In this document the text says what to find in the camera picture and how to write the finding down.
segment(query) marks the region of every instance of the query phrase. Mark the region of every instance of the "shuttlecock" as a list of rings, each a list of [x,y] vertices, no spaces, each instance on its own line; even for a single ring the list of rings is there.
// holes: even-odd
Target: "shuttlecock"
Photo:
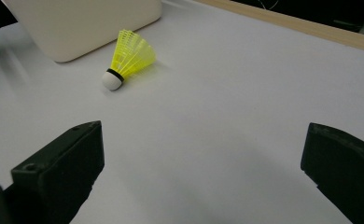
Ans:
[[[133,73],[153,64],[156,54],[139,34],[121,30],[113,54],[112,64],[103,75],[104,86],[114,91]]]

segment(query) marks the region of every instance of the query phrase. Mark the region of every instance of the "dark background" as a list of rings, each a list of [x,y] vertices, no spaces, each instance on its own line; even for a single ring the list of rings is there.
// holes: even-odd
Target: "dark background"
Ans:
[[[276,0],[232,0],[270,9]],[[364,0],[279,0],[271,11],[358,32],[364,23]]]

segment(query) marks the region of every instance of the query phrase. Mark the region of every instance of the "white surface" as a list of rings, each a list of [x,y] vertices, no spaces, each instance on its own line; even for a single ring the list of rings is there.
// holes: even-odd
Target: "white surface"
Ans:
[[[68,62],[161,16],[161,0],[5,0],[37,46]]]
[[[72,223],[350,223],[300,169],[310,122],[364,140],[364,51],[190,1],[138,31],[158,60],[117,91],[114,43],[70,63],[0,29],[0,184],[103,123],[105,169]]]
[[[115,91],[121,86],[121,80],[115,75],[105,72],[102,77],[104,86],[110,91]]]

